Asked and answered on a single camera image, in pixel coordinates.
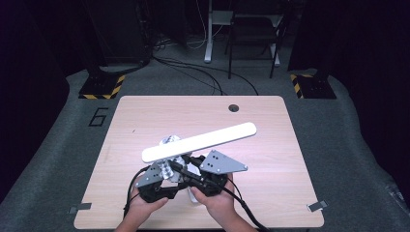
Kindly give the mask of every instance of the table top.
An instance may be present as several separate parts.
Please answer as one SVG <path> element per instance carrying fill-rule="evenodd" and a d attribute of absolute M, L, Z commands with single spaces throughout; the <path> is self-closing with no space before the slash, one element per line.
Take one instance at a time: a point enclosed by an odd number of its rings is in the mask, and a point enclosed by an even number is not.
<path fill-rule="evenodd" d="M 230 105 L 239 110 L 232 112 Z M 113 229 L 123 218 L 127 190 L 133 175 L 147 166 L 144 149 L 157 146 L 169 135 L 188 138 L 246 122 L 256 125 L 255 136 L 212 149 L 246 164 L 234 174 L 243 199 L 266 227 L 320 227 L 321 211 L 286 106 L 275 96 L 126 96 L 120 99 L 82 203 L 77 229 Z M 198 157 L 211 150 L 194 152 Z M 241 205 L 237 212 L 253 224 Z M 206 208 L 191 203 L 187 189 L 154 212 L 140 228 L 214 229 L 220 226 Z"/>

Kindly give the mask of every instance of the human hand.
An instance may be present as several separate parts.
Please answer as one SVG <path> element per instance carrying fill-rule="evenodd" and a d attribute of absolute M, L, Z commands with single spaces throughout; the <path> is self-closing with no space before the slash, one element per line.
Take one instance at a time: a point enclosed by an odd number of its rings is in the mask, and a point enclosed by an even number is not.
<path fill-rule="evenodd" d="M 227 177 L 229 180 L 233 181 L 232 173 L 228 173 Z M 234 186 L 232 182 L 227 181 L 225 187 L 234 192 Z M 233 217 L 236 215 L 234 208 L 234 198 L 226 191 L 223 190 L 218 195 L 207 197 L 198 188 L 192 187 L 190 190 L 192 191 L 192 194 L 195 196 L 196 200 L 206 206 L 208 213 L 216 221 L 224 220 L 227 217 Z"/>
<path fill-rule="evenodd" d="M 233 174 L 228 173 L 229 180 L 225 187 L 231 192 L 235 192 L 233 185 Z M 199 203 L 206 206 L 208 213 L 211 217 L 227 232 L 249 232 L 256 231 L 249 223 L 247 223 L 238 213 L 235 211 L 234 198 L 226 191 L 222 191 L 215 196 L 207 197 L 198 188 L 192 187 L 192 194 L 195 196 Z"/>
<path fill-rule="evenodd" d="M 135 183 L 139 181 L 141 177 L 137 177 L 132 184 L 132 192 L 131 197 L 132 202 L 130 204 L 130 208 L 126 216 L 124 217 L 123 221 L 118 225 L 116 232 L 128 232 L 128 231 L 136 231 L 138 227 L 147 220 L 150 215 L 160 209 L 162 206 L 168 202 L 168 198 L 162 198 L 153 203 L 147 203 L 144 199 L 142 199 L 138 194 L 138 188 L 135 187 Z"/>

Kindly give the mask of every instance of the black foot of stand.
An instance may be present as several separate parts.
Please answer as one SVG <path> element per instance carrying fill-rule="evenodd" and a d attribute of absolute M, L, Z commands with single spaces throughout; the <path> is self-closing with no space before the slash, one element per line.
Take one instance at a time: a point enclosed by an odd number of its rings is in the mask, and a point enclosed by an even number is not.
<path fill-rule="evenodd" d="M 104 72 L 102 70 L 89 72 L 89 76 L 78 93 L 79 99 L 114 99 L 120 91 L 125 74 L 137 71 L 147 63 L 120 72 Z"/>
<path fill-rule="evenodd" d="M 299 99 L 336 99 L 327 79 L 312 75 L 291 75 L 296 94 Z"/>

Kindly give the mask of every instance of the white plastic bar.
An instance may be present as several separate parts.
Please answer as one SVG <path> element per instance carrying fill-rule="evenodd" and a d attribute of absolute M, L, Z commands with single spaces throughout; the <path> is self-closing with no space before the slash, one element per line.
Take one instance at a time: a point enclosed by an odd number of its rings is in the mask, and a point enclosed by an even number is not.
<path fill-rule="evenodd" d="M 147 148 L 142 151 L 142 160 L 147 163 L 164 160 L 223 143 L 232 142 L 241 138 L 250 137 L 255 134 L 255 124 L 244 123 L 230 128 L 215 130 L 160 146 Z"/>

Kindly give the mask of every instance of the metal bracket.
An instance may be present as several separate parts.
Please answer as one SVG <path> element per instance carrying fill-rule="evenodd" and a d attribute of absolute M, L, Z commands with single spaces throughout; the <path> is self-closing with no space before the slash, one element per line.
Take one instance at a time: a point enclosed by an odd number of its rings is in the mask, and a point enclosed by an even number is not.
<path fill-rule="evenodd" d="M 91 209 L 91 203 L 81 203 L 76 206 L 71 206 L 67 211 L 67 214 L 73 215 L 80 210 L 89 210 Z"/>
<path fill-rule="evenodd" d="M 214 174 L 247 171 L 248 167 L 216 150 L 212 150 L 201 163 L 199 169 Z"/>
<path fill-rule="evenodd" d="M 148 186 L 150 184 L 154 184 L 155 182 L 160 182 L 162 181 L 163 178 L 161 176 L 161 169 L 157 165 L 156 162 L 154 162 L 148 170 L 144 173 L 142 178 L 138 181 L 138 183 L 135 184 L 136 187 L 141 188 L 144 186 Z"/>
<path fill-rule="evenodd" d="M 307 209 L 311 212 L 315 212 L 317 210 L 323 210 L 324 208 L 328 207 L 329 204 L 326 201 L 320 201 L 320 202 L 316 202 L 314 204 L 311 205 L 307 205 Z"/>

